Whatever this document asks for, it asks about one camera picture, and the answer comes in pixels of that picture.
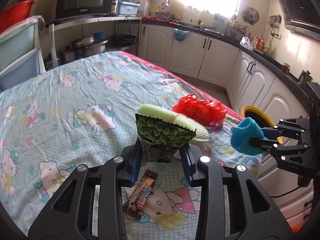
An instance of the metal screw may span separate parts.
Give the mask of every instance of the metal screw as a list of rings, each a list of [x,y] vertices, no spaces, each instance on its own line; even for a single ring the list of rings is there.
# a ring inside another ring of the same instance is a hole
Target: metal screw
[[[81,164],[80,166],[78,166],[77,170],[78,171],[85,171],[87,169],[87,166]]]
[[[237,170],[238,171],[245,171],[246,168],[243,165],[240,164],[240,165],[237,166]]]
[[[115,163],[121,163],[121,162],[123,162],[123,158],[121,156],[117,156],[117,157],[114,157],[113,161]]]
[[[203,162],[203,163],[208,163],[210,161],[210,157],[206,156],[206,155],[202,155],[200,157],[200,160]]]

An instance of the range hood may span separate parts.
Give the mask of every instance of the range hood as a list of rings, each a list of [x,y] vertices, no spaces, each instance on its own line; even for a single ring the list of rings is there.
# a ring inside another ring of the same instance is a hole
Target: range hood
[[[320,41],[320,0],[278,0],[287,30]]]

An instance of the kitchen counter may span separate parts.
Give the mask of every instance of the kitchen counter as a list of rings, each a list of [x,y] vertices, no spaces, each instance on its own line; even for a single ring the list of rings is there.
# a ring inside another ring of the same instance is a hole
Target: kitchen counter
[[[200,30],[198,28],[192,28],[188,26],[183,26],[179,24],[172,24],[167,21],[157,21],[157,20],[143,20],[143,24],[150,24],[150,25],[158,25],[163,27],[171,27],[171,28],[178,28],[183,31],[189,31],[193,33],[198,33],[201,35],[205,35],[207,37],[217,39],[219,41],[223,41],[225,43],[228,43],[234,47],[237,47],[244,51],[245,53],[252,56],[255,60],[258,60],[260,63],[262,63],[264,66],[266,66],[272,73],[274,73],[277,78],[295,95],[297,100],[301,103],[303,108],[309,113],[310,110],[310,103],[308,101],[308,96],[306,92],[300,87],[300,85],[295,80],[296,78],[292,75],[286,75],[281,71],[281,64],[274,60],[273,58],[262,54],[257,51],[248,50],[244,47],[242,47],[239,42],[232,41],[228,39],[226,36],[215,34],[212,32]]]

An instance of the cabinet handle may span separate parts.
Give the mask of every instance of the cabinet handle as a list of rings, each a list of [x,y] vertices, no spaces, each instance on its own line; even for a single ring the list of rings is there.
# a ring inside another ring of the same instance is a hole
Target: cabinet handle
[[[211,42],[212,42],[212,41],[210,41],[210,44],[209,44],[209,48],[208,48],[208,50],[210,49],[210,46],[211,46]]]
[[[249,73],[249,66],[250,66],[250,64],[252,64],[253,63],[253,61],[251,61],[250,63],[249,63],[249,65],[248,65],[248,67],[247,67],[247,72]]]
[[[250,68],[250,75],[252,75],[251,70],[252,70],[253,66],[255,66],[255,65],[256,65],[255,63],[254,63],[254,64],[252,64],[252,66],[251,66],[251,68]]]

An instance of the hello kitty tablecloth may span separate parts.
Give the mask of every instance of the hello kitty tablecloth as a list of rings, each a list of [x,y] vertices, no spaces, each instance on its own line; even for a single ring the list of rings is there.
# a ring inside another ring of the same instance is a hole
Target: hello kitty tablecloth
[[[4,91],[0,94],[1,203],[27,234],[77,165],[101,165],[135,143],[135,113],[141,104],[171,109],[189,93],[215,100],[162,68],[121,52],[80,59]],[[239,118],[228,108],[223,129],[212,132],[210,141],[199,147],[226,166],[243,164],[256,174],[262,156],[240,154],[230,145],[230,128]],[[140,175],[146,168],[159,176],[142,219],[125,218],[128,238],[194,239],[201,189],[188,187],[180,160],[150,163]],[[131,192],[123,189],[124,201]],[[98,194],[95,198],[93,233],[97,234]]]

